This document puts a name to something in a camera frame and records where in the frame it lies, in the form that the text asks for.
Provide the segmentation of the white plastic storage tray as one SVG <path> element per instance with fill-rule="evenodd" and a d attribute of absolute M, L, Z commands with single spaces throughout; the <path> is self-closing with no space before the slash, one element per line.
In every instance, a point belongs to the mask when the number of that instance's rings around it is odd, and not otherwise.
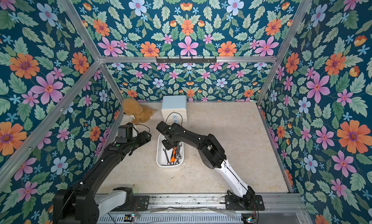
<path fill-rule="evenodd" d="M 182 148 L 181 148 L 181 151 L 180 151 L 180 154 L 182 156 L 181 162 L 179 164 L 174 163 L 172 165 L 167 165 L 167 160 L 166 160 L 165 154 L 163 152 L 164 146 L 162 144 L 162 140 L 164 140 L 164 139 L 165 138 L 164 138 L 164 136 L 162 134 L 160 134 L 158 136 L 157 159 L 156 159 L 157 165 L 159 167 L 162 167 L 162 168 L 180 166 L 180 164 L 183 163 L 183 161 L 184 161 L 184 143 L 183 142 L 179 143 L 179 145 L 182 145 Z M 171 150 L 167 150 L 168 157 L 169 157 L 170 160 L 171 160 L 172 150 L 173 150 L 173 148 Z"/>

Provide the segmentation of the small silver combination wrench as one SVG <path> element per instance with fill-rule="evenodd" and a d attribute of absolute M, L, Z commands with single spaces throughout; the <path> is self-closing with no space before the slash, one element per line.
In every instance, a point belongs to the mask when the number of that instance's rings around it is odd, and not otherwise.
<path fill-rule="evenodd" d="M 166 160 L 167 160 L 167 164 L 169 164 L 169 158 L 168 158 L 168 154 L 167 154 L 167 150 L 164 148 L 163 149 L 163 152 L 164 152 L 164 154 L 165 154 L 165 158 L 166 158 Z"/>

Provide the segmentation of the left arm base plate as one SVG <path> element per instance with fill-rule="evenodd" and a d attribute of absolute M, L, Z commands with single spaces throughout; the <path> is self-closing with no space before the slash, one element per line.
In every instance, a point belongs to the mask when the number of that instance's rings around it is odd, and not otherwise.
<path fill-rule="evenodd" d="M 126 199 L 123 205 L 113 209 L 112 211 L 146 211 L 148 209 L 149 199 L 150 196 L 147 195 L 131 195 Z"/>

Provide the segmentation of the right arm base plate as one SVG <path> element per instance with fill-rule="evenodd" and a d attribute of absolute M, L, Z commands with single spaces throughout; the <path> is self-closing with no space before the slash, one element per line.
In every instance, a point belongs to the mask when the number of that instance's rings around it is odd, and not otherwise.
<path fill-rule="evenodd" d="M 234 211 L 264 211 L 265 206 L 263 198 L 255 195 L 251 201 L 245 201 L 243 198 L 236 198 L 235 195 L 225 195 L 226 210 Z"/>

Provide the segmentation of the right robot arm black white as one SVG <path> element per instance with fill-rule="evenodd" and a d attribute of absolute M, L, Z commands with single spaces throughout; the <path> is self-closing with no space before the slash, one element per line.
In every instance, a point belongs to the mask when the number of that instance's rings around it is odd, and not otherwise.
<path fill-rule="evenodd" d="M 200 135 L 179 124 L 168 125 L 163 121 L 157 125 L 157 130 L 165 137 L 162 144 L 167 150 L 180 142 L 197 149 L 203 163 L 217 171 L 229 184 L 232 191 L 228 191 L 228 195 L 242 209 L 247 210 L 254 206 L 255 191 L 234 171 L 225 155 L 225 150 L 214 135 Z"/>

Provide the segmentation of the silver end wrench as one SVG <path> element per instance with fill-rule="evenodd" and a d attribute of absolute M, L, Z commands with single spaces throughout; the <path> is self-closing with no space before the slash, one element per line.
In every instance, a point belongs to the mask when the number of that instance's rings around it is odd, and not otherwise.
<path fill-rule="evenodd" d="M 170 161 L 167 152 L 165 152 L 165 156 L 166 156 L 166 160 L 167 160 L 167 165 L 172 165 L 172 162 Z"/>

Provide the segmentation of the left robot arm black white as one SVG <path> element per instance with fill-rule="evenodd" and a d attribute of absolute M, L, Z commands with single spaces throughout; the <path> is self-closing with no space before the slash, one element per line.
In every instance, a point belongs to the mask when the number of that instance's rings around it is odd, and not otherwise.
<path fill-rule="evenodd" d="M 53 199 L 54 224 L 96 224 L 99 205 L 95 195 L 110 172 L 137 148 L 151 141 L 151 134 L 143 131 L 135 137 L 132 130 L 125 130 L 103 151 L 101 158 L 88 172 L 69 189 L 59 190 Z"/>

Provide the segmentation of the orange handled adjustable wrench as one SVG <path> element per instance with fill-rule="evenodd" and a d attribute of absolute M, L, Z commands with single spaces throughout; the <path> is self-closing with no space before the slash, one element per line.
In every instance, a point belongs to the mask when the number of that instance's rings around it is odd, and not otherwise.
<path fill-rule="evenodd" d="M 174 164 L 177 159 L 177 147 L 173 148 L 170 163 Z"/>

